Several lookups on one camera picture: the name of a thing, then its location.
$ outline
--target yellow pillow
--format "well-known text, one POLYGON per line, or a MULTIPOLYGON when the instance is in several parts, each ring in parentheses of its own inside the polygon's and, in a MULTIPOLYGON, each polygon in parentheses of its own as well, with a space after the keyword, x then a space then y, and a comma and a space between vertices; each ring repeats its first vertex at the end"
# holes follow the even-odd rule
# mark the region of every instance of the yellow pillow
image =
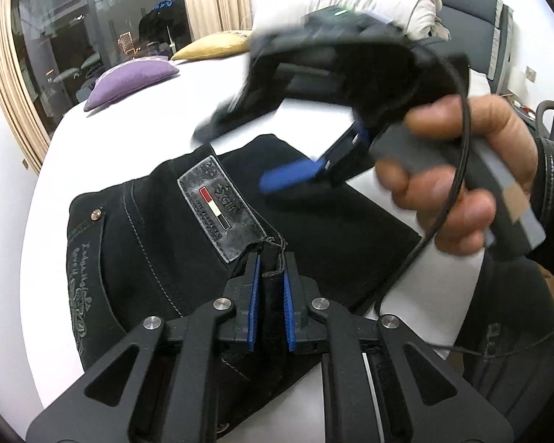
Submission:
POLYGON ((224 58, 248 51, 251 30, 231 30, 199 38, 196 42, 181 48, 172 60, 203 60, 224 58))

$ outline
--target finger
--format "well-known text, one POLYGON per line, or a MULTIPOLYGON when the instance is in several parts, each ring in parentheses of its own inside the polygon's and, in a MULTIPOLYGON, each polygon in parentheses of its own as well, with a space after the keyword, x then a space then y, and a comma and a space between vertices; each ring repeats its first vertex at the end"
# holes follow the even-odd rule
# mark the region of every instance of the finger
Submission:
MULTIPOLYGON (((467 192, 451 209, 439 237, 458 241, 477 230, 484 230, 495 219, 496 202, 492 194, 485 189, 467 192)), ((438 211, 419 212, 417 221, 424 230, 428 230, 438 217, 438 211)))
POLYGON ((405 210, 438 210, 449 195, 454 176, 455 168, 449 165, 413 175, 404 191, 392 192, 392 199, 405 210))
MULTIPOLYGON (((497 95, 474 97, 468 103, 472 133, 486 137, 515 179, 529 192, 538 169, 538 150, 527 127, 510 104, 497 95)), ((451 95, 433 105, 412 109, 405 116, 405 124, 422 137, 458 137, 462 129, 461 100, 451 95)))
POLYGON ((391 192, 401 193, 408 187, 408 174, 394 160, 383 158, 376 161, 376 176, 383 187, 391 192))
POLYGON ((469 256, 480 251, 485 246, 485 234, 481 230, 470 233, 459 241, 448 240, 441 236, 435 238, 439 251, 455 256, 469 256))

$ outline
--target gray headboard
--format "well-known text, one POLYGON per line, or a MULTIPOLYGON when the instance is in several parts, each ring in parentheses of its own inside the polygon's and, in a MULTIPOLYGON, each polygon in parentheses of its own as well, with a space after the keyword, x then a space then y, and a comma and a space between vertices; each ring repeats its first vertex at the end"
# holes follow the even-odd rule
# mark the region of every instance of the gray headboard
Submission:
POLYGON ((470 66, 487 75, 493 93, 506 90, 512 48, 513 12, 501 0, 442 0, 442 24, 470 58, 470 66))

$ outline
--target black cable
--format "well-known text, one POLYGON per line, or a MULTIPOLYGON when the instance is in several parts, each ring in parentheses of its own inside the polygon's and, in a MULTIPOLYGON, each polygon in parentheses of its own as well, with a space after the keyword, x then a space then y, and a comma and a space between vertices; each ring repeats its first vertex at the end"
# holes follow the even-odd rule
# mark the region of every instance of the black cable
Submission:
POLYGON ((412 263, 420 256, 423 250, 435 237, 437 232, 445 224, 447 215, 451 211, 451 208, 455 205, 459 198, 459 191, 464 183, 465 172, 468 165, 468 158, 470 158, 470 143, 471 143, 471 115, 470 115, 470 106, 468 105, 468 91, 462 83, 461 76, 459 76, 458 71, 455 67, 445 58, 442 58, 427 47, 423 47, 431 56, 435 57, 439 64, 443 67, 447 75, 452 79, 459 99, 461 100, 462 106, 462 135, 461 135, 461 157, 459 158, 459 164, 455 170, 454 180, 451 184, 451 189, 449 190, 449 196, 445 200, 442 210, 435 219, 435 222, 425 233, 425 236, 418 242, 412 251, 408 254, 399 268, 391 275, 388 280, 378 289, 378 294, 380 298, 374 303, 374 309, 377 314, 381 313, 382 301, 385 295, 390 291, 390 288, 396 284, 398 280, 406 273, 406 270, 411 266, 412 263))
POLYGON ((455 351, 457 353, 464 353, 464 354, 467 354, 467 355, 477 356, 477 357, 483 358, 485 360, 496 360, 497 358, 508 358, 509 356, 515 356, 515 355, 518 355, 518 354, 523 353, 525 351, 532 350, 536 346, 539 346, 542 343, 544 343, 545 341, 549 340, 552 336, 554 336, 554 330, 551 331, 550 333, 544 335, 539 340, 534 341, 533 343, 531 343, 527 346, 524 346, 524 347, 519 348, 517 350, 507 351, 506 353, 497 353, 497 354, 494 354, 494 355, 488 355, 488 354, 485 354, 485 353, 481 353, 480 351, 469 350, 468 348, 464 348, 464 347, 461 347, 461 346, 437 345, 436 343, 429 343, 428 341, 426 341, 425 343, 427 345, 429 345, 431 348, 434 348, 436 350, 449 350, 449 351, 455 351))

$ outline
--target mattress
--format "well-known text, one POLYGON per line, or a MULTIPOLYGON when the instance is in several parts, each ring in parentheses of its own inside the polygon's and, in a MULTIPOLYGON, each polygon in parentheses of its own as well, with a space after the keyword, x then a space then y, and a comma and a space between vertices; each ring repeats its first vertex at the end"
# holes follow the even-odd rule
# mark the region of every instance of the mattress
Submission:
MULTIPOLYGON (((247 55, 181 64, 176 77, 92 113, 66 114, 45 158, 28 217, 21 258, 21 320, 27 356, 44 406, 83 374, 72 334, 66 283, 66 225, 72 199, 139 178, 195 148, 194 128, 244 81, 247 55)), ((286 101, 272 115, 213 143, 218 154, 258 134, 275 133, 309 157, 349 126, 344 107, 286 101)), ((350 185, 417 229, 367 172, 350 185)), ((387 296, 385 312, 421 338, 452 344, 470 304, 482 255, 453 258, 430 247, 387 296)), ((253 415, 225 442, 324 441, 322 384, 314 369, 253 415)))

